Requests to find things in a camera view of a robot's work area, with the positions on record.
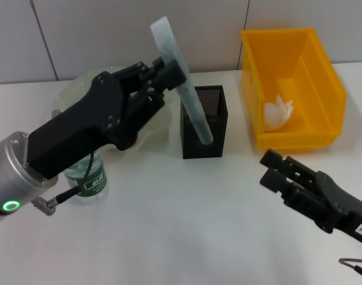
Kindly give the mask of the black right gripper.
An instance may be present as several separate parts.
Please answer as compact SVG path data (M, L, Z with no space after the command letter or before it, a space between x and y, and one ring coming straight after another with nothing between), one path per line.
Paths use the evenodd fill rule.
M321 171L303 165L294 158L283 158L269 149L260 164L269 168L260 184L279 192L284 204L313 220L326 233L338 229L362 243L362 201L345 192ZM328 216L323 220L323 199Z

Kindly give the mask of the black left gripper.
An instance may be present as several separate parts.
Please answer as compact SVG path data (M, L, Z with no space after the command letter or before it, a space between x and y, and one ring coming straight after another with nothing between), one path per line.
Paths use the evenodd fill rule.
M85 96L29 134L28 165L51 179L106 144L127 149L130 136L123 125L123 108L128 97L118 81L149 81L166 71L158 57L151 66L138 62L97 75Z

